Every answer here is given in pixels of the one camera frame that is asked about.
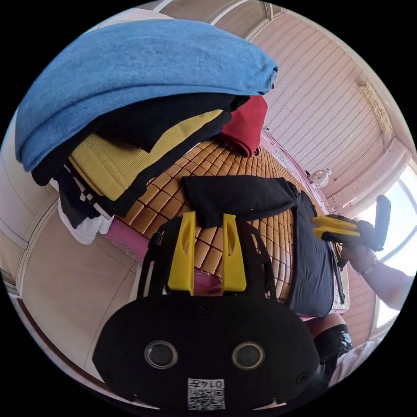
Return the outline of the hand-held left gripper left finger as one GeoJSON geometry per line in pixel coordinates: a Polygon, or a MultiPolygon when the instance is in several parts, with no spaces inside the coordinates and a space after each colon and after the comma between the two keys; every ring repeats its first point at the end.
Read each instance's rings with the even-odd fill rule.
{"type": "Polygon", "coordinates": [[[194,295],[195,212],[182,215],[168,277],[170,291],[194,295]]]}

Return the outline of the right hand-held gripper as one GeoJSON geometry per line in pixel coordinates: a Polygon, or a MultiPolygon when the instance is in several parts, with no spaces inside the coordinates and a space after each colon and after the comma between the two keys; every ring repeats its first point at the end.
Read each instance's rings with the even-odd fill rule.
{"type": "Polygon", "coordinates": [[[373,225],[367,221],[354,220],[339,214],[318,216],[311,221],[316,226],[312,230],[316,237],[337,245],[339,268],[344,268],[348,263],[341,255],[343,245],[361,244],[374,251],[379,248],[378,235],[373,225]]]}

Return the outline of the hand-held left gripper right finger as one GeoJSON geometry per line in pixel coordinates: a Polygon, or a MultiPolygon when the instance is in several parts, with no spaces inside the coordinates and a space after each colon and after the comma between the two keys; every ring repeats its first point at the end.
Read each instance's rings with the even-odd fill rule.
{"type": "Polygon", "coordinates": [[[223,215],[222,292],[240,293],[246,289],[245,265],[236,217],[223,215]]]}

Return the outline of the person's right hand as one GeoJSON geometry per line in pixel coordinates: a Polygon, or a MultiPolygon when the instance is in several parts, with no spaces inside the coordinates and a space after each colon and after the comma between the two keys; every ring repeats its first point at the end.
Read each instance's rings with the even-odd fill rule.
{"type": "Polygon", "coordinates": [[[364,245],[343,245],[341,255],[362,276],[369,273],[378,262],[375,252],[364,245]]]}

